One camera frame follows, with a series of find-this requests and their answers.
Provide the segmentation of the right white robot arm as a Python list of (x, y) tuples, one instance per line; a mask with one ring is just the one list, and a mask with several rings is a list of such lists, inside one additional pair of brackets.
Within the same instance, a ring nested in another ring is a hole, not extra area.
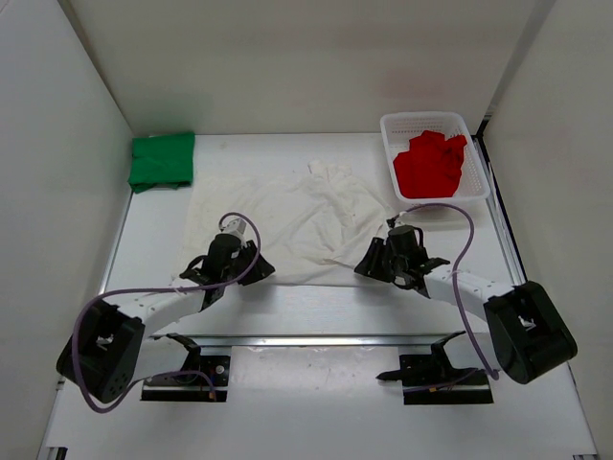
[(385, 239), (374, 237), (354, 272), (481, 318), (489, 332), (482, 353), (517, 383), (527, 384), (578, 354), (576, 340), (542, 285), (495, 282), (430, 257), (418, 227), (401, 225)]

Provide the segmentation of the white t shirt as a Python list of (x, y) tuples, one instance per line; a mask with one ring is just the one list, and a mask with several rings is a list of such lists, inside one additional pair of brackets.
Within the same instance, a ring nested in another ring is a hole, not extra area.
[(305, 174), (266, 177), (200, 174), (194, 185), (176, 270), (206, 252), (219, 219), (238, 212), (257, 226), (262, 255), (286, 286), (354, 287), (354, 268), (394, 210), (348, 165), (309, 163)]

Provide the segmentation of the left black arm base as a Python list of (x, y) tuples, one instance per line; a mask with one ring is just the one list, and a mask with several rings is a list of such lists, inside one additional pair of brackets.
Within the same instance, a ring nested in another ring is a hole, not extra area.
[(203, 352), (190, 337), (158, 334), (143, 342), (133, 379), (143, 383), (145, 402), (224, 403), (230, 360), (225, 348)]

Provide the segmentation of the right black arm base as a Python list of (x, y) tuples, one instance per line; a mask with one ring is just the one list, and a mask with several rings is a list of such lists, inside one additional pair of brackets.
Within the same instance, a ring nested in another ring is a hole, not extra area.
[(445, 345), (465, 331), (455, 332), (430, 345), (428, 355), (399, 356), (399, 368), (376, 376), (380, 382), (400, 381), (404, 405), (492, 404), (488, 375), (475, 367), (456, 368)]

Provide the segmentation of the green t shirt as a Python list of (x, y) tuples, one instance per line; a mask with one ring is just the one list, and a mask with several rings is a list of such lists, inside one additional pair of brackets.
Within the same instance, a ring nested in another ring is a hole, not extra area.
[(132, 192), (191, 186), (194, 145), (193, 132), (133, 138), (128, 178)]

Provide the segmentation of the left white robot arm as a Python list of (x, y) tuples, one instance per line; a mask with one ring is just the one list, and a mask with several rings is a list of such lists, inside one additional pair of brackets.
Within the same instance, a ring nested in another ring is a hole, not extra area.
[(162, 331), (211, 307), (228, 286), (248, 286), (274, 273), (261, 253), (261, 237), (245, 238), (254, 226), (248, 217), (228, 213), (207, 253), (192, 259), (168, 287), (116, 289), (83, 307), (57, 371), (79, 388), (93, 411), (110, 412), (137, 383), (151, 378), (205, 383), (210, 396), (216, 395), (196, 342)]

